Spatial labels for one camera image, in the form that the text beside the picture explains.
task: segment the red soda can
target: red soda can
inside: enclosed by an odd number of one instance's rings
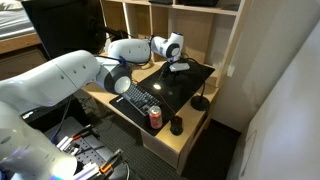
[[[162,127],[162,115],[159,106],[152,106],[149,109],[150,125],[153,129],[159,129]]]

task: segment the black keyboard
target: black keyboard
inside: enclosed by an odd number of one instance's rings
[[[152,106],[161,105],[159,100],[134,83],[122,96],[144,116],[148,115],[148,111]]]

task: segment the shelf unit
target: shelf unit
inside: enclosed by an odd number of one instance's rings
[[[185,39],[182,51],[184,53],[201,64],[212,66],[213,64],[207,63],[208,60],[216,64],[215,73],[206,81],[213,87],[211,93],[213,97],[210,99],[214,101],[227,75],[251,1],[220,0],[216,7],[184,6],[178,0],[173,0],[172,5],[151,4],[148,0],[101,0],[101,3],[106,25],[113,29],[125,30],[132,37],[149,38],[151,35],[157,35],[168,38],[171,32],[183,34]],[[238,10],[227,10],[227,7],[234,3],[238,5]],[[214,44],[214,41],[218,39],[215,37],[217,28],[214,27],[216,25],[214,20],[217,16],[233,18],[230,33],[224,42],[226,47],[223,48],[220,58],[211,55],[214,54],[212,53],[214,46],[217,46]],[[152,60],[157,63],[164,59],[153,54]],[[189,132],[184,133],[185,137],[180,137],[180,140],[173,144],[174,137],[171,137],[169,133],[168,124],[165,126],[167,129],[162,130],[163,133],[158,134],[155,138],[141,132],[144,145],[176,168],[178,174],[181,174],[189,152],[200,133],[210,122],[210,112],[209,110],[200,113],[199,117],[202,117],[200,120],[189,122],[188,124],[192,126]]]

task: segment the white wall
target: white wall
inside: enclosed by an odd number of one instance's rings
[[[254,116],[228,180],[320,179],[320,22]]]
[[[316,0],[253,0],[234,55],[236,69],[220,91],[212,118],[242,131],[319,16]]]

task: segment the wooden shelf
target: wooden shelf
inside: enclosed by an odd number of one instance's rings
[[[171,9],[180,9],[180,10],[188,10],[188,11],[197,11],[197,12],[205,12],[205,13],[213,13],[213,14],[223,14],[230,16],[237,16],[237,11],[224,10],[223,7],[228,6],[227,4],[218,4],[216,7],[198,7],[198,6],[185,6],[182,4],[173,4],[173,5],[162,5],[156,3],[150,3],[146,0],[106,0],[112,2],[123,2],[128,4],[137,4],[137,5],[145,5],[145,6],[157,6],[157,7],[165,7]]]

